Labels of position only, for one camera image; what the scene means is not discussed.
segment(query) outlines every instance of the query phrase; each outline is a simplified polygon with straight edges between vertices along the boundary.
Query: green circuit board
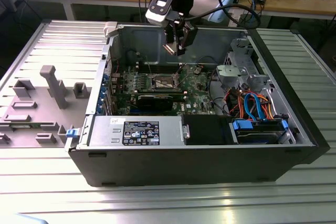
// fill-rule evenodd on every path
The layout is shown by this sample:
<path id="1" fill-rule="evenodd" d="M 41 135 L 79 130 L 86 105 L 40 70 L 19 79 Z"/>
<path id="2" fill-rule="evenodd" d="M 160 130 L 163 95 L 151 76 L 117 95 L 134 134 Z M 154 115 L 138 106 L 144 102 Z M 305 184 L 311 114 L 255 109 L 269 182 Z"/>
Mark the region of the green circuit board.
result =
<path id="1" fill-rule="evenodd" d="M 138 113 L 137 99 L 142 95 L 170 96 L 173 106 L 155 115 L 214 114 L 206 90 L 207 73 L 195 74 L 196 66 L 185 65 L 179 74 L 138 73 L 137 68 L 122 69 L 114 91 L 118 115 Z"/>

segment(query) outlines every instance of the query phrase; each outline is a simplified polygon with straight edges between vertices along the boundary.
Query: metal table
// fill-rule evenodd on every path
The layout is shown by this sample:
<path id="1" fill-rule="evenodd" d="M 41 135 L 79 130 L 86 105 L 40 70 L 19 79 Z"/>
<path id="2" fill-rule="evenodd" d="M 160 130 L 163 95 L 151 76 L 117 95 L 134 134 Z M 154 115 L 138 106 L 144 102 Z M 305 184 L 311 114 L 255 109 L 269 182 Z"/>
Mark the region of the metal table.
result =
<path id="1" fill-rule="evenodd" d="M 103 23 L 62 23 L 58 40 L 65 38 L 61 35 L 66 36 L 65 27 L 86 27 L 88 33 L 82 33 L 82 39 L 89 40 L 90 30 L 95 29 L 90 26 Z M 46 29 L 50 24 L 39 27 L 14 66 L 38 46 Z M 292 41 L 295 47 L 309 46 L 295 41 L 297 35 L 280 32 L 259 31 L 332 147 L 313 164 L 296 166 L 274 183 L 94 188 L 86 183 L 63 148 L 0 149 L 2 211 L 20 212 L 50 224 L 336 221 L 336 88 L 317 55 L 302 56 L 299 48 L 292 55 L 285 45 Z M 91 42 L 102 44 L 101 34 Z M 276 56 L 281 51 L 287 56 Z"/>

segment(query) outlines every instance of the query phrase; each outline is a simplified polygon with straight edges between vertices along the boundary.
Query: slotted metal surface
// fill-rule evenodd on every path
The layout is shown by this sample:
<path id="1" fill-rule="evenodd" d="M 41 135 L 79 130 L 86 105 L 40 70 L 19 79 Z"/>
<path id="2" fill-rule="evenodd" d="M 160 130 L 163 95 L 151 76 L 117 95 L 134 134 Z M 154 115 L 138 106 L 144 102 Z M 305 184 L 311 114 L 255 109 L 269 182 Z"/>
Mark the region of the slotted metal surface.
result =
<path id="1" fill-rule="evenodd" d="M 46 80 L 39 74 L 43 65 L 54 65 L 55 76 L 63 80 L 65 87 L 73 87 L 76 82 L 92 87 L 106 44 L 104 26 L 104 22 L 58 20 L 41 24 L 0 90 L 0 118 L 15 96 L 12 86 L 19 78 L 29 79 L 36 87 L 47 87 Z"/>
<path id="2" fill-rule="evenodd" d="M 323 136 L 329 142 L 335 141 L 335 75 L 301 36 L 289 30 L 259 29 L 258 32 Z"/>
<path id="3" fill-rule="evenodd" d="M 293 37 L 265 36 L 273 44 L 299 45 Z M 289 76 L 307 76 L 300 72 L 307 69 L 316 70 L 317 77 L 327 76 L 317 63 L 306 63 L 310 68 L 298 72 L 290 61 L 283 63 L 288 64 L 283 70 Z M 331 150 L 274 183 L 94 188 L 62 148 L 0 149 L 2 211 L 21 212 L 50 224 L 336 222 L 336 129 L 330 113 L 335 107 L 325 110 L 314 104 L 333 103 L 336 90 L 326 88 L 333 87 L 332 82 L 312 86 L 303 81 L 293 82 L 293 87 L 306 106 L 311 103 L 308 110 L 313 110 Z"/>

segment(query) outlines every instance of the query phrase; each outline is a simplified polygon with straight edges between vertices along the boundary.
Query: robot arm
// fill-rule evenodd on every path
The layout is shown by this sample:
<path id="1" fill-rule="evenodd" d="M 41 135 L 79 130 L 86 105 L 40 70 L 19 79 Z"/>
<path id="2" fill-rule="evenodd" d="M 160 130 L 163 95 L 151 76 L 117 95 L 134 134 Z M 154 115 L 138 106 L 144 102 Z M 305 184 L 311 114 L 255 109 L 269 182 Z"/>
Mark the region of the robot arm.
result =
<path id="1" fill-rule="evenodd" d="M 194 0 L 153 0 L 146 13 L 151 24 L 164 28 L 166 45 L 164 48 L 172 55 L 182 55 L 185 48 L 191 45 L 197 28 L 183 17 L 189 15 Z"/>

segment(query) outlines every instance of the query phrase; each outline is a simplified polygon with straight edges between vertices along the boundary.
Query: sticker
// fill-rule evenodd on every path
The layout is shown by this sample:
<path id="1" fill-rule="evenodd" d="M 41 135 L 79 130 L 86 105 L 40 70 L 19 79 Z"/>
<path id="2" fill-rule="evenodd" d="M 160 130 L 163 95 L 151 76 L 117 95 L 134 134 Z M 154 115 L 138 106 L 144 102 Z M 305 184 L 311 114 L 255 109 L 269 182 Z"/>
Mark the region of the sticker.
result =
<path id="1" fill-rule="evenodd" d="M 110 124 L 124 124 L 126 118 L 111 118 Z"/>
<path id="2" fill-rule="evenodd" d="M 123 145 L 160 145 L 159 122 L 123 123 Z"/>

